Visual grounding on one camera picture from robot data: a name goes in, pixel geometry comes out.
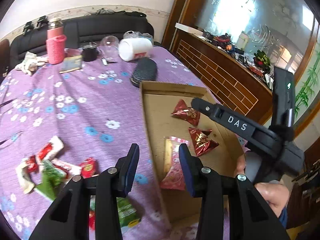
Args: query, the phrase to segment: red triangular snack packet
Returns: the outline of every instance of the red triangular snack packet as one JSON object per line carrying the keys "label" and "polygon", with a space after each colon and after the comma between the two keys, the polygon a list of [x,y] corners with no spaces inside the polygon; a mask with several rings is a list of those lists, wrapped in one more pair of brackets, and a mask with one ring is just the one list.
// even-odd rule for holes
{"label": "red triangular snack packet", "polygon": [[201,130],[189,127],[189,133],[192,139],[193,147],[195,148],[196,156],[199,157],[219,146],[219,143],[212,141],[208,135],[212,130]]}
{"label": "red triangular snack packet", "polygon": [[191,123],[193,126],[197,126],[200,120],[200,112],[188,107],[183,99],[179,100],[171,114]]}

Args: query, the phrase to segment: wooden cabinet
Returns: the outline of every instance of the wooden cabinet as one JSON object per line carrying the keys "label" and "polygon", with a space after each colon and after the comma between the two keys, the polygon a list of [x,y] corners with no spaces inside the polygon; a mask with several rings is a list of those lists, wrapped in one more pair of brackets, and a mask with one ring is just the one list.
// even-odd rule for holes
{"label": "wooden cabinet", "polygon": [[172,52],[224,106],[260,124],[271,115],[272,93],[268,87],[217,47],[178,30]]}

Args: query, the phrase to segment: green bamboo decal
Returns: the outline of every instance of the green bamboo decal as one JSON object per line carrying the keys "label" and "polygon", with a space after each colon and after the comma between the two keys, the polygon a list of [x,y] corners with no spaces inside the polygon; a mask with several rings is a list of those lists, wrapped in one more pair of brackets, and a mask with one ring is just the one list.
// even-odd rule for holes
{"label": "green bamboo decal", "polygon": [[314,96],[315,92],[313,91],[314,87],[318,86],[318,73],[317,67],[318,63],[320,61],[320,51],[317,53],[317,59],[313,67],[310,67],[308,71],[308,79],[306,82],[303,82],[303,87],[301,88],[300,92],[296,96],[295,100],[295,117],[298,116],[298,113],[300,111],[300,106],[304,105],[305,107],[308,107],[309,97]]}

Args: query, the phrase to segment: brick pattern panel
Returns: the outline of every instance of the brick pattern panel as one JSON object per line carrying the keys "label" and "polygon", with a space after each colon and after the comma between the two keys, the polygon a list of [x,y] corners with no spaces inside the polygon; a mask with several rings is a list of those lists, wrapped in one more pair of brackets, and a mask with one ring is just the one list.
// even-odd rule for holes
{"label": "brick pattern panel", "polygon": [[258,99],[227,70],[180,40],[177,54],[180,60],[211,90],[224,106],[247,115]]}

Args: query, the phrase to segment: blue sleeve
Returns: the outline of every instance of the blue sleeve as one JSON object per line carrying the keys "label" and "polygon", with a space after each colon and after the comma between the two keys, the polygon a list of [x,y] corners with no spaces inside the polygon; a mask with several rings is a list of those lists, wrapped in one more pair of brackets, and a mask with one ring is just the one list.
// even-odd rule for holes
{"label": "blue sleeve", "polygon": [[281,222],[281,224],[283,225],[284,228],[287,227],[287,222],[288,222],[288,212],[287,212],[287,208],[284,207],[284,209],[281,212],[281,215],[279,217],[279,221]]}

